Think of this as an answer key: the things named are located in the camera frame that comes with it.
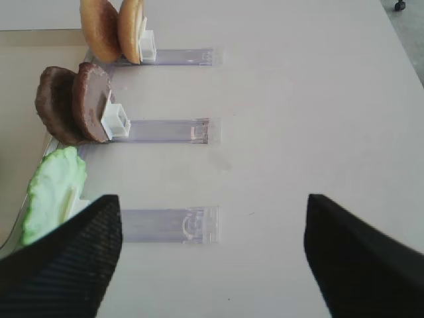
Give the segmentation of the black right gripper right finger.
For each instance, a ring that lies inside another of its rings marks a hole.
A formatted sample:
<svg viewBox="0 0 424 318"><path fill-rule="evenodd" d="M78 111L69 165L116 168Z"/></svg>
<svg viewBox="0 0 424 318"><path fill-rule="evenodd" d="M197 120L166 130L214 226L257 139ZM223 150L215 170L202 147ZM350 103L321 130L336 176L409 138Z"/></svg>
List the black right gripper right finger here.
<svg viewBox="0 0 424 318"><path fill-rule="evenodd" d="M423 255L325 195L308 197L303 245L331 317L423 316Z"/></svg>

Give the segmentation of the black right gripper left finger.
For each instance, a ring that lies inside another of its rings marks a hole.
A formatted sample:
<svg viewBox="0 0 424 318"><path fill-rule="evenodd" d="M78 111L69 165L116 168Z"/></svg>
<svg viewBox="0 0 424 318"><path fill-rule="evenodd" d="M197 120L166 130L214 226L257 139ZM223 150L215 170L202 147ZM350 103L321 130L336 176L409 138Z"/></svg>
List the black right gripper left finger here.
<svg viewBox="0 0 424 318"><path fill-rule="evenodd" d="M103 195L1 259L2 317L95 317L123 244L118 195Z"/></svg>

